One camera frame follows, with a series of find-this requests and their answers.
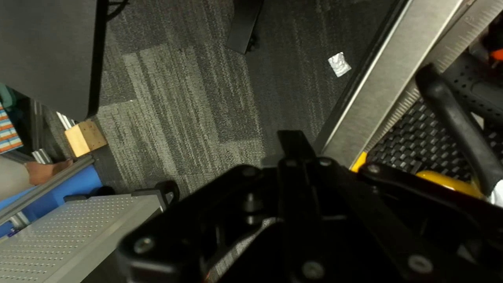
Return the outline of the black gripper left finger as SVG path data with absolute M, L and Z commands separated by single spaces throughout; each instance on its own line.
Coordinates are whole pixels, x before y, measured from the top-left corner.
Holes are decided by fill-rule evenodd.
M 126 235 L 118 261 L 134 283 L 203 283 L 239 243 L 228 283 L 302 283 L 321 263 L 319 158 L 300 131 L 278 134 L 274 167 L 236 166 Z

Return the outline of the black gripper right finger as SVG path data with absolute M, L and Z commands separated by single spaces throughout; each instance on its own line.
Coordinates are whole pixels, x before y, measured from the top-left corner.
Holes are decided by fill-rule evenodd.
M 501 210 L 380 166 L 354 173 L 321 158 L 314 175 L 404 283 L 501 283 Z

